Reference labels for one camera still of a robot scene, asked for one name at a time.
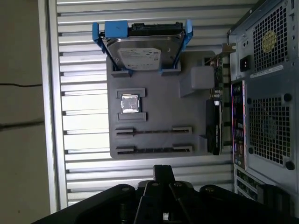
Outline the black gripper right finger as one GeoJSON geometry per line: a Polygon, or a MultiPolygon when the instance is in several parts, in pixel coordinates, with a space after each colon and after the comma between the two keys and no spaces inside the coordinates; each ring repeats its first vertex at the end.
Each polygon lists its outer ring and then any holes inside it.
{"type": "Polygon", "coordinates": [[[297,224],[299,219],[269,208],[247,197],[215,185],[195,191],[188,184],[175,180],[172,167],[164,165],[166,183],[190,224],[297,224]]]}

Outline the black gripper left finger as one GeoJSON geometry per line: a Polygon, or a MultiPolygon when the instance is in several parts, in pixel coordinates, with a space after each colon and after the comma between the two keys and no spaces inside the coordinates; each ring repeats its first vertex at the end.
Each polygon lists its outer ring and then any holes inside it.
{"type": "Polygon", "coordinates": [[[154,179],[135,189],[119,184],[72,206],[48,215],[38,224],[160,224],[160,181],[163,166],[154,166],[154,179]]]}

